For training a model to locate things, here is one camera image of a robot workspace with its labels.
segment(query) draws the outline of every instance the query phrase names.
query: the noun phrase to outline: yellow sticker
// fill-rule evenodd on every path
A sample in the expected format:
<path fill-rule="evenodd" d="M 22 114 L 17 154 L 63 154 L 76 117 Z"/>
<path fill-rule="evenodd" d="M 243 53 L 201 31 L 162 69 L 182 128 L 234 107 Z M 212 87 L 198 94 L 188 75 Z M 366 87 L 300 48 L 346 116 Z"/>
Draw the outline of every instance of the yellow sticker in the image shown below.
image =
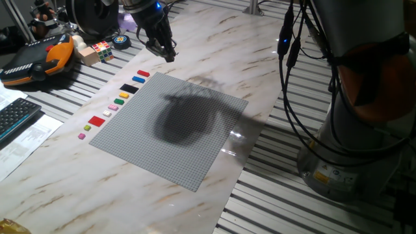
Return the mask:
<path fill-rule="evenodd" d="M 328 181 L 330 180 L 330 178 L 328 176 L 325 176 L 324 174 L 316 171 L 315 174 L 313 175 L 313 177 L 317 180 L 319 180 L 320 182 L 324 183 L 325 185 L 328 183 Z"/>

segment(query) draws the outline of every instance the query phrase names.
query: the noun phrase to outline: orange device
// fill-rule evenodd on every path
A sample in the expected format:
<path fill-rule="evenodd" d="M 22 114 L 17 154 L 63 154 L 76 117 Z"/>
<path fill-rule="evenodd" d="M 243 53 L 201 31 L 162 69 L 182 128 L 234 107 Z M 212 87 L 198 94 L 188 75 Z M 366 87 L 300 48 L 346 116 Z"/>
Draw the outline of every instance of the orange device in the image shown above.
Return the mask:
<path fill-rule="evenodd" d="M 5 86 L 43 81 L 49 75 L 69 70 L 73 60 L 72 37 L 69 34 L 51 36 L 21 48 L 0 70 L 0 80 Z"/>

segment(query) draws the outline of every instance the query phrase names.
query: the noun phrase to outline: rubik's cube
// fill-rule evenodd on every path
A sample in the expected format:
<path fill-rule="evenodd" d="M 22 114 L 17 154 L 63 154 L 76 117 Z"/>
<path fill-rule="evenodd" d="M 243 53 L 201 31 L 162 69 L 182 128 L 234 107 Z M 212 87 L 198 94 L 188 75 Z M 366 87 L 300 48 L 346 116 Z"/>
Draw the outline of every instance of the rubik's cube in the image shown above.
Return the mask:
<path fill-rule="evenodd" d="M 114 55 L 111 53 L 111 48 L 106 42 L 95 44 L 92 48 L 97 52 L 101 62 L 108 62 L 114 58 Z"/>

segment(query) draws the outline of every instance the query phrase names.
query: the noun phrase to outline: yellow lego brick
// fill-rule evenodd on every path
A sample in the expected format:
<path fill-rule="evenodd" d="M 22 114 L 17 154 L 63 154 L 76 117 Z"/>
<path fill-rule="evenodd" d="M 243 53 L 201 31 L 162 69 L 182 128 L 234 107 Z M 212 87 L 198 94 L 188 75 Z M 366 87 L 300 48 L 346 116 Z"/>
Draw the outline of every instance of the yellow lego brick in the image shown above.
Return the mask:
<path fill-rule="evenodd" d="M 123 92 L 121 92 L 120 94 L 118 94 L 121 98 L 125 98 L 125 99 L 127 99 L 127 98 L 129 98 L 129 94 L 126 94 L 126 93 L 123 93 Z"/>

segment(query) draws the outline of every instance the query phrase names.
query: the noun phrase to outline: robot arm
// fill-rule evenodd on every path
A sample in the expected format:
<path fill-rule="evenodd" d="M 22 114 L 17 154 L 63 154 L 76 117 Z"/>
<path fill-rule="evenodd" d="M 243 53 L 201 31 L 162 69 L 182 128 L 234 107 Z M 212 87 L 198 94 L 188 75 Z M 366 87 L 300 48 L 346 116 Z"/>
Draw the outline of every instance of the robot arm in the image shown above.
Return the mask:
<path fill-rule="evenodd" d="M 176 43 L 172 40 L 172 32 L 167 12 L 157 0 L 121 0 L 124 10 L 131 14 L 137 24 L 137 37 L 144 29 L 149 41 L 139 40 L 154 55 L 163 57 L 167 62 L 175 60 Z"/>

